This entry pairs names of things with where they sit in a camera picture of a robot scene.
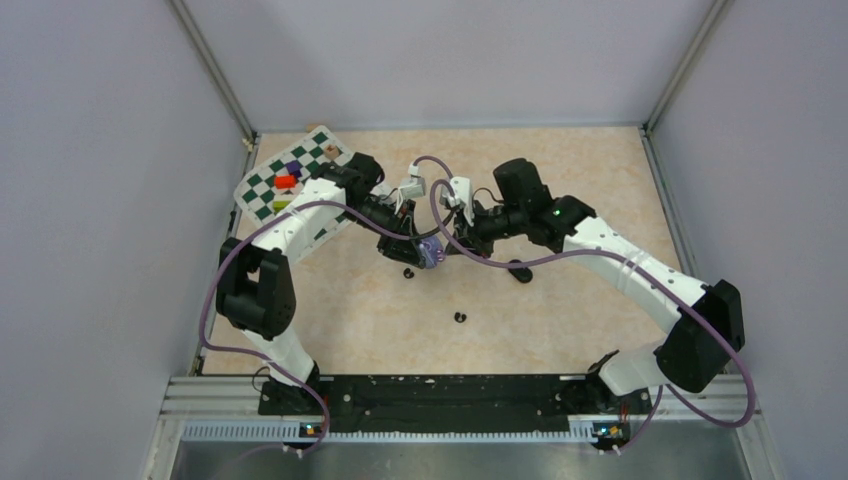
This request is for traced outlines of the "lavender earbud charging case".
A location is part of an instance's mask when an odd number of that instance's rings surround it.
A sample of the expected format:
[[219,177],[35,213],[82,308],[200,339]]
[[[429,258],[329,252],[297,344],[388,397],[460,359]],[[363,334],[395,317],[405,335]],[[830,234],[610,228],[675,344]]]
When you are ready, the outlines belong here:
[[445,258],[445,249],[438,236],[429,236],[418,242],[418,250],[423,262],[423,269],[434,269]]

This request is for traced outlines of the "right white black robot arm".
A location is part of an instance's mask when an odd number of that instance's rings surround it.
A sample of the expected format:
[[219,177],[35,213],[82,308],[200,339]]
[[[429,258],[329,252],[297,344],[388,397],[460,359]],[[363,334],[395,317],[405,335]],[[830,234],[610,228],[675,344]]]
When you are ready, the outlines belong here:
[[598,377],[586,385],[594,409],[612,412],[627,394],[661,384],[700,393],[744,346],[741,294],[732,283],[709,285],[654,258],[583,201],[553,197],[524,158],[503,163],[493,176],[502,201],[491,208],[474,200],[465,177],[440,187],[439,202],[458,212],[453,236],[459,244],[486,258],[496,241],[524,235],[555,254],[569,253],[641,307],[666,335],[595,365]]

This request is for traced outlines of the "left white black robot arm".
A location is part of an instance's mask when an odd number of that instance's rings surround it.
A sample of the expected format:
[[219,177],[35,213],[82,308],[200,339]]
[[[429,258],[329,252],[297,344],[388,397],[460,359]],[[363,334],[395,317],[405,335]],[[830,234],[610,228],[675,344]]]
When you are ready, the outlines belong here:
[[319,367],[292,326],[297,299],[291,268],[330,239],[330,222],[350,221],[377,233],[379,253],[391,260],[417,268],[428,264],[414,220],[422,179],[412,178],[410,194],[385,190],[383,180],[383,168],[369,155],[324,163],[270,221],[221,247],[211,302],[253,344],[255,356],[268,362],[272,382],[297,413],[317,407],[321,388]]

